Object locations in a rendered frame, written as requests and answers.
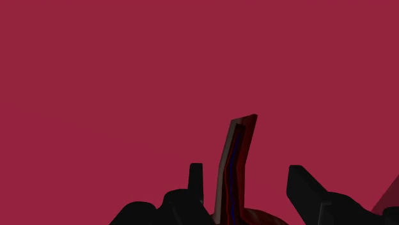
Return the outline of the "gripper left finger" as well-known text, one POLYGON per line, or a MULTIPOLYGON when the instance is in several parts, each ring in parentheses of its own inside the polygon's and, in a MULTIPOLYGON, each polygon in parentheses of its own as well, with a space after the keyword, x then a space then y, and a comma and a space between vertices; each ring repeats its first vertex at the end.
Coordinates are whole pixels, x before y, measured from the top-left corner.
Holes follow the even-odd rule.
POLYGON ((109 225, 216 225, 203 205, 203 164, 190 164, 187 188, 167 192, 159 208, 131 202, 109 225))

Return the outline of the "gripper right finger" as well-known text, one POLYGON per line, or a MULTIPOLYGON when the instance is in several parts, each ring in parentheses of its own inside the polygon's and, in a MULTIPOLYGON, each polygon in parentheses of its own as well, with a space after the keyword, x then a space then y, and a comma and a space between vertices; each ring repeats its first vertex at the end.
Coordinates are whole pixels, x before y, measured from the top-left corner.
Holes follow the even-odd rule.
POLYGON ((289 167, 286 195, 306 225, 399 225, 399 206, 375 214, 348 195, 329 192, 300 165, 289 167))

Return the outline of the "dark red tall flat object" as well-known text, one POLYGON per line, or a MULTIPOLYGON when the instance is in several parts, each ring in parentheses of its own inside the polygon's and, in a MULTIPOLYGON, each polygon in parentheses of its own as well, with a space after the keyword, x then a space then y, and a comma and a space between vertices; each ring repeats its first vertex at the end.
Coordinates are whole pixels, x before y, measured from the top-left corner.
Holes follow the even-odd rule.
POLYGON ((270 213, 245 207, 245 168, 258 115, 230 121, 217 175, 212 218, 216 225, 288 225, 270 213))

